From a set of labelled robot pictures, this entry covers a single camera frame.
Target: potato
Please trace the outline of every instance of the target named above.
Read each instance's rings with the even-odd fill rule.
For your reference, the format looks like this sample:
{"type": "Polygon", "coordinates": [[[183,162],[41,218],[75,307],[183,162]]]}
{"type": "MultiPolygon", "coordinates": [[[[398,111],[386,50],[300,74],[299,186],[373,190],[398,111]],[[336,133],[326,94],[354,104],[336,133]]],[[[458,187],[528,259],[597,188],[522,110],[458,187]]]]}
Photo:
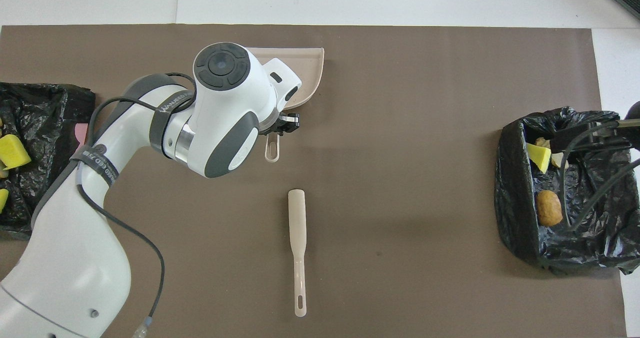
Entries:
{"type": "Polygon", "coordinates": [[[560,199],[551,190],[542,190],[535,197],[537,220],[543,226],[554,226],[562,222],[562,207],[560,199]]]}

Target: white tile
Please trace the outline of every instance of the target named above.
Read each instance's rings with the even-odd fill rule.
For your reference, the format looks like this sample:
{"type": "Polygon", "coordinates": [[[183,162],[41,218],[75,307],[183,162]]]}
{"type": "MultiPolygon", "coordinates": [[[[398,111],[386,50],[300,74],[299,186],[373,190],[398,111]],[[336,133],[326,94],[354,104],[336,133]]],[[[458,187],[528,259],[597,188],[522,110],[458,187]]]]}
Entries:
{"type": "Polygon", "coordinates": [[[174,23],[176,2],[177,0],[0,0],[0,25],[174,23]]]}
{"type": "MultiPolygon", "coordinates": [[[[596,29],[592,34],[602,108],[624,117],[640,100],[640,30],[596,29]]],[[[632,149],[631,159],[638,158],[640,153],[632,149]]],[[[628,276],[620,274],[620,279],[626,334],[640,336],[640,269],[628,276]]]]}
{"type": "Polygon", "coordinates": [[[176,22],[640,28],[613,0],[178,0],[176,22]]]}

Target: trash bag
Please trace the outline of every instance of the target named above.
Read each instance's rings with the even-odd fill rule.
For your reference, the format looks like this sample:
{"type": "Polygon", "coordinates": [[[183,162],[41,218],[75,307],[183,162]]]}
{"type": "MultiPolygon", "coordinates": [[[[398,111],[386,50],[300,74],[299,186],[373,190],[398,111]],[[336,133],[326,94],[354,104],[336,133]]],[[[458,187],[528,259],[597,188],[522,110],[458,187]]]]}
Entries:
{"type": "Polygon", "coordinates": [[[9,190],[0,231],[29,238],[32,212],[78,148],[76,124],[89,122],[95,103],[91,90],[75,85],[0,82],[0,130],[17,135],[31,158],[0,180],[9,190]]]}
{"type": "Polygon", "coordinates": [[[597,188],[629,164],[629,150],[573,153],[565,172],[569,222],[551,227],[538,224],[535,196],[540,190],[552,190],[560,197],[560,169],[549,165],[542,174],[526,151],[526,143],[534,144],[538,137],[552,139],[557,130],[617,119],[615,112],[564,107],[527,115],[502,129],[494,205],[500,238],[515,256],[555,274],[589,274],[603,267],[630,274],[640,265],[640,212],[633,173],[601,198],[576,231],[567,230],[597,188]]]}

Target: white robotic arm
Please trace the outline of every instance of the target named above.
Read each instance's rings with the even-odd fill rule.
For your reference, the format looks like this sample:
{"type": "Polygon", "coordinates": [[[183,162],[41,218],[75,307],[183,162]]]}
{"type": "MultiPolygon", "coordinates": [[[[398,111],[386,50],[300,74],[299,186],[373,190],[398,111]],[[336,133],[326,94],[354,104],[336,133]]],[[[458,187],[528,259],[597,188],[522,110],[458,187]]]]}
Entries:
{"type": "Polygon", "coordinates": [[[118,103],[98,139],[48,190],[23,256],[0,281],[1,338],[100,336],[113,321],[129,294],[131,271],[98,210],[139,148],[153,146],[214,178],[237,168],[259,133],[297,127],[297,117],[281,111],[302,83],[281,61],[262,66],[242,46],[218,43],[197,55],[193,75],[195,92],[166,74],[132,83],[124,96],[146,107],[118,103]]]}

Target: sponge piece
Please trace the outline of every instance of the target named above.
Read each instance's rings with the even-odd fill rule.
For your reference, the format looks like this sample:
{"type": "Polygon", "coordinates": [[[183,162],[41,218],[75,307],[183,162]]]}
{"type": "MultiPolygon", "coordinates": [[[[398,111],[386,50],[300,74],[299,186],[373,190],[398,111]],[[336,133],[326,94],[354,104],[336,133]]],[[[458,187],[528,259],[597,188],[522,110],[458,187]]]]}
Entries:
{"type": "Polygon", "coordinates": [[[5,208],[5,204],[7,203],[7,199],[9,198],[9,190],[0,189],[0,213],[5,208]]]}
{"type": "Polygon", "coordinates": [[[542,174],[546,174],[549,168],[549,160],[551,160],[551,149],[527,143],[526,152],[528,153],[528,158],[537,165],[542,174]]]}
{"type": "Polygon", "coordinates": [[[7,134],[0,138],[0,160],[6,165],[7,170],[27,164],[32,159],[20,139],[16,135],[7,134]]]}

